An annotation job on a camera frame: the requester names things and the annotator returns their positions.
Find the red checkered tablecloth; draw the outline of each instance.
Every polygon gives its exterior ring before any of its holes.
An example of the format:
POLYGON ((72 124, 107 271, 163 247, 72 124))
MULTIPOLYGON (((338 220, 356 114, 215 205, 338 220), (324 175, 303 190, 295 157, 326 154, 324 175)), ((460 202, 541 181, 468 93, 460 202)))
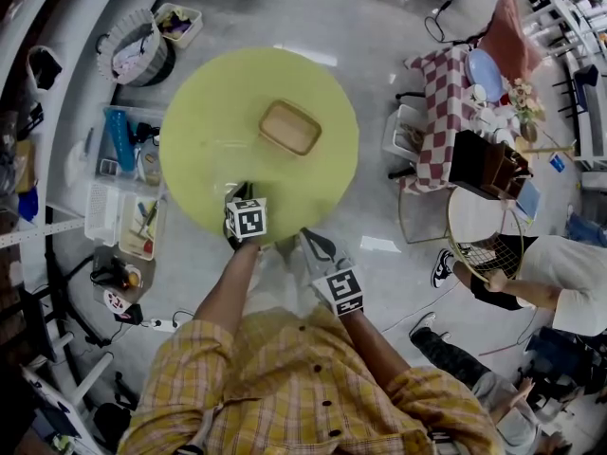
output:
POLYGON ((405 61, 405 67, 420 69, 426 81, 428 129, 417 160, 417 175, 403 177, 405 192, 422 193, 447 187, 451 172, 455 134, 469 129, 474 109, 463 102, 468 51, 462 47, 434 51, 405 61))

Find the yellow plaid shirt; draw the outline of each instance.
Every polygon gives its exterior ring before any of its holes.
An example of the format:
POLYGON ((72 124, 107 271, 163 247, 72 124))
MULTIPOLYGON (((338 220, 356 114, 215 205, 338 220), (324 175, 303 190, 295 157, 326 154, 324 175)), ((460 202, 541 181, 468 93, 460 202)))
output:
POLYGON ((432 455, 429 430, 503 454, 489 416, 449 374, 412 368, 384 391, 341 322, 318 307, 243 318, 236 338, 201 320, 158 350, 119 453, 172 454, 217 409, 205 453, 432 455))

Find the wooden tray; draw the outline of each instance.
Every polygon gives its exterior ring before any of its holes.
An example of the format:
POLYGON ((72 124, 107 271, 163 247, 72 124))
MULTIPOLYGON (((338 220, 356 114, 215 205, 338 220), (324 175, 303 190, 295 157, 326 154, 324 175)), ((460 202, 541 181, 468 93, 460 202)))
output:
POLYGON ((309 154, 322 133, 316 120, 283 100, 269 105, 259 129, 262 137, 299 156, 309 154))

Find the blue plate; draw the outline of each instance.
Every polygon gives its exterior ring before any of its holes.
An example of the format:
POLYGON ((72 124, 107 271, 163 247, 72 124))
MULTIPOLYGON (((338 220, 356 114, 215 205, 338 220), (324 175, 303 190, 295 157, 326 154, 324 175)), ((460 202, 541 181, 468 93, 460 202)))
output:
POLYGON ((466 71, 472 84, 480 84, 487 91, 487 100, 497 102, 504 94, 502 74, 495 61, 484 50, 474 49, 466 58, 466 71))

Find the white shelf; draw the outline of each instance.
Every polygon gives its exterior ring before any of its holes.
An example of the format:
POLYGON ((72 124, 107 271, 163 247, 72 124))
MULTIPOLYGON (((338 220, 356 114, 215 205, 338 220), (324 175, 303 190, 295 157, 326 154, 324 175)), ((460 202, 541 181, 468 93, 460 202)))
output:
POLYGON ((0 95, 19 47, 45 1, 24 0, 19 8, 13 10, 13 18, 3 22, 0 27, 0 95))
MULTIPOLYGON (((39 210, 34 218, 34 225, 38 228, 45 224, 46 183, 50 156, 67 88, 84 45, 108 2, 109 0, 61 0, 48 19, 38 41, 38 45, 53 49, 63 68, 53 87, 39 97, 45 119, 30 135, 36 145, 34 165, 38 180, 39 210)), ((63 168, 52 172, 63 175, 63 168)))
POLYGON ((116 90, 116 84, 99 73, 95 43, 100 35, 108 32, 125 15, 135 9, 150 9, 155 1, 111 0, 84 46, 74 77, 69 83, 57 139, 52 148, 50 170, 53 172, 48 179, 47 202, 54 209, 84 216, 90 177, 83 176, 68 187, 64 180, 65 160, 73 145, 85 139, 89 130, 97 124, 102 106, 111 101, 116 90))

